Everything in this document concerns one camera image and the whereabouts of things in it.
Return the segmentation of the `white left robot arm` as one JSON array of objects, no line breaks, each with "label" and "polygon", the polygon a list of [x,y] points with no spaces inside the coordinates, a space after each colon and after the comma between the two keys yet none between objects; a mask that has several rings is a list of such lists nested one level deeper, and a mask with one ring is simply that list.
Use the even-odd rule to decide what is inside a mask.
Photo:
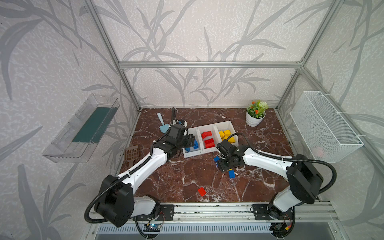
[{"label": "white left robot arm", "polygon": [[135,197],[140,185],[159,167],[179,154],[183,148],[193,147],[195,137],[186,126],[173,124],[157,141],[153,141],[150,152],[132,168],[114,177],[103,179],[99,194],[85,210],[84,218],[91,224],[110,222],[116,227],[128,220],[146,216],[159,216],[160,202],[152,197]]}]

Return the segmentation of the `long red lego brick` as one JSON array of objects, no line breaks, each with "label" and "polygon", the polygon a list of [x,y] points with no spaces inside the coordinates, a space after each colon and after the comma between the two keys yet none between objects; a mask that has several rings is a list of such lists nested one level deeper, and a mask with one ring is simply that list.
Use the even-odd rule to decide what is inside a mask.
[{"label": "long red lego brick", "polygon": [[215,147],[215,140],[214,139],[207,139],[204,140],[205,149],[214,148]]}]

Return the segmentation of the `small red lego brick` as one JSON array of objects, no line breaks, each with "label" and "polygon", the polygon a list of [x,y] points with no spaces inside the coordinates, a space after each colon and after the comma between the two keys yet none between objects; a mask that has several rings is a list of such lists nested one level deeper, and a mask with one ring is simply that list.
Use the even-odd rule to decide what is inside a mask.
[{"label": "small red lego brick", "polygon": [[201,137],[202,137],[203,140],[208,138],[208,137],[210,137],[210,136],[212,136],[212,132],[211,131],[203,132],[201,134]]}]

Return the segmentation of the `yellow lego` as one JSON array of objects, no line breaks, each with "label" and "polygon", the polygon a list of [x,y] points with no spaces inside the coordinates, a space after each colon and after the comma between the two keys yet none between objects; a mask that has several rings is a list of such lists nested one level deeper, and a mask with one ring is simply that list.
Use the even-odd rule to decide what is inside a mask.
[{"label": "yellow lego", "polygon": [[232,134],[230,130],[226,130],[224,133],[226,135],[225,137],[229,137]]},{"label": "yellow lego", "polygon": [[219,131],[219,134],[220,134],[221,139],[223,139],[226,136],[223,131]]}]

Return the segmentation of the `blue lego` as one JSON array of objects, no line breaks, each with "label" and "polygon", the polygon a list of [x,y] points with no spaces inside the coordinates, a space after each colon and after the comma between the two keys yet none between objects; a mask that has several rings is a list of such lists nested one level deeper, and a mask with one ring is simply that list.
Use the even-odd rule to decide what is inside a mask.
[{"label": "blue lego", "polygon": [[199,143],[197,140],[194,141],[194,149],[198,149],[199,148]]}]

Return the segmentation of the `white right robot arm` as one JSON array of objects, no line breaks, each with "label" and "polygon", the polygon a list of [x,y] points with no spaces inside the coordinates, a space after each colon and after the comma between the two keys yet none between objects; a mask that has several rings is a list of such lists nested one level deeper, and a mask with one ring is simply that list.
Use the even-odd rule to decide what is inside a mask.
[{"label": "white right robot arm", "polygon": [[236,147],[227,140],[217,144],[217,149],[221,155],[217,165],[222,172],[247,165],[276,173],[288,181],[289,186],[270,202],[271,212],[285,213],[297,204],[315,202],[323,177],[308,160],[293,162],[292,158],[255,152],[245,145]]}]

